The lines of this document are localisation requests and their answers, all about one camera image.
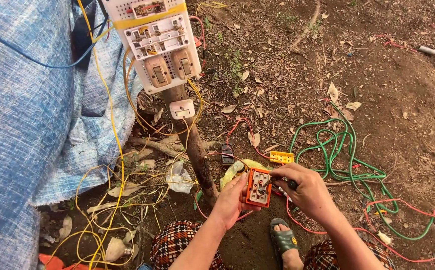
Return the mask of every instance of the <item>hand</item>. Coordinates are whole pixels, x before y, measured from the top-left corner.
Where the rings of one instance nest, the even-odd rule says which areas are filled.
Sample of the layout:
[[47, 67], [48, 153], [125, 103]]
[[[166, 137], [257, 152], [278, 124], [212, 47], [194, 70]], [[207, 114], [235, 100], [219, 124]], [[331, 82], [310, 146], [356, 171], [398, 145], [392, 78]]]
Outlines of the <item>hand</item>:
[[274, 183], [289, 195], [299, 209], [319, 224], [328, 224], [334, 218], [334, 213], [340, 213], [318, 172], [293, 162], [272, 170], [269, 175], [296, 181], [296, 191], [291, 190], [284, 180]]
[[261, 207], [245, 203], [248, 186], [248, 174], [243, 173], [228, 182], [222, 189], [209, 219], [224, 224], [229, 230], [243, 210], [259, 211]]

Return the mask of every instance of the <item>blue tarp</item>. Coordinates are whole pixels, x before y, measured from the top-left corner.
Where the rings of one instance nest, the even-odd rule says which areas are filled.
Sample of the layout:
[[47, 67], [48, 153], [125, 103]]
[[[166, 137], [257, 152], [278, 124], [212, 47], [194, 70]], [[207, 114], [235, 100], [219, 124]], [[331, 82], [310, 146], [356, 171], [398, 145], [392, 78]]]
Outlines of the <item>blue tarp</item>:
[[[104, 15], [89, 2], [86, 14], [97, 26]], [[69, 65], [89, 46], [88, 29], [76, 7], [71, 0], [0, 0], [0, 37], [43, 63]], [[134, 120], [122, 78], [124, 51], [114, 30], [104, 39], [95, 51], [124, 144]], [[134, 72], [130, 81], [135, 97], [142, 86]], [[50, 69], [0, 44], [0, 270], [36, 269], [35, 206], [74, 197], [88, 169], [114, 163], [118, 147], [110, 104], [94, 53], [89, 65], [85, 61], [79, 67]], [[94, 170], [81, 191], [106, 178], [105, 169]]]

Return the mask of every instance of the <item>patterned pants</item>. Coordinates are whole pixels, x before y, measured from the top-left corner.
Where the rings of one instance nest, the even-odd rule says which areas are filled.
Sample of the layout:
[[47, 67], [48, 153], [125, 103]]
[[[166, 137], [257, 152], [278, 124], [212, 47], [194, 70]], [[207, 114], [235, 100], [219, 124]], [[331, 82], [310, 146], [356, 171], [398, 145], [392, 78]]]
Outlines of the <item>patterned pants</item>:
[[[189, 245], [196, 235], [201, 223], [178, 220], [167, 225], [164, 230], [154, 237], [151, 250], [151, 266], [154, 270], [166, 270], [176, 260], [182, 251]], [[394, 263], [387, 253], [376, 244], [364, 240], [368, 248], [381, 261], [382, 265], [389, 270], [394, 270]], [[226, 269], [221, 255], [216, 252], [210, 270]], [[306, 270], [339, 270], [337, 255], [330, 240], [325, 240], [311, 247], [304, 260]]]

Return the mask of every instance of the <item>person's right hand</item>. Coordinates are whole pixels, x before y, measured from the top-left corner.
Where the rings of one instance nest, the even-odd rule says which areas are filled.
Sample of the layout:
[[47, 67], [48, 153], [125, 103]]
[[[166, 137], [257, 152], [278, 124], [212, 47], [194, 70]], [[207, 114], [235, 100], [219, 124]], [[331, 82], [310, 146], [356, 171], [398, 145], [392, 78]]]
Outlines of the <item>person's right hand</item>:
[[340, 212], [318, 172], [293, 162], [272, 170], [269, 175], [296, 181], [298, 183], [296, 191], [291, 190], [284, 180], [274, 183], [289, 195], [301, 211], [321, 225], [332, 221], [334, 213]]

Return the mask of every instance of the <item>blue wire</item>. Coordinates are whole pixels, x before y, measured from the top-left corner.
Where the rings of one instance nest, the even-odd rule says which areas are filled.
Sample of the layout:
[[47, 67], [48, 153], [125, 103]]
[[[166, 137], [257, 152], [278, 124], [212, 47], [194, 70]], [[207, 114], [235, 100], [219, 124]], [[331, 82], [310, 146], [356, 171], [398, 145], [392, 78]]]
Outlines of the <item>blue wire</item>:
[[[108, 19], [108, 16], [107, 15], [104, 16], [104, 22], [102, 23], [101, 29], [99, 30], [99, 33], [97, 34], [97, 36], [101, 35], [102, 31], [104, 31], [104, 27], [106, 26], [107, 19]], [[97, 42], [97, 40], [87, 49], [86, 52], [84, 52], [84, 54], [81, 56], [81, 58], [79, 58], [76, 62], [74, 62], [74, 63], [72, 63], [71, 65], [68, 65], [68, 66], [57, 67], [57, 66], [50, 66], [50, 65], [41, 63], [38, 60], [35, 60], [34, 58], [32, 58], [29, 55], [25, 54], [24, 52], [22, 52], [21, 50], [19, 50], [18, 48], [16, 48], [12, 44], [10, 44], [9, 42], [7, 42], [7, 41], [5, 41], [5, 40], [0, 38], [0, 43], [2, 43], [5, 46], [11, 48], [13, 51], [19, 53], [20, 55], [24, 56], [25, 58], [28, 58], [29, 60], [33, 61], [34, 63], [37, 63], [37, 64], [39, 64], [41, 66], [45, 66], [45, 67], [48, 67], [48, 68], [59, 68], [59, 69], [70, 68], [70, 67], [73, 67], [73, 66], [77, 65], [94, 48], [94, 46], [96, 45], [96, 42]]]

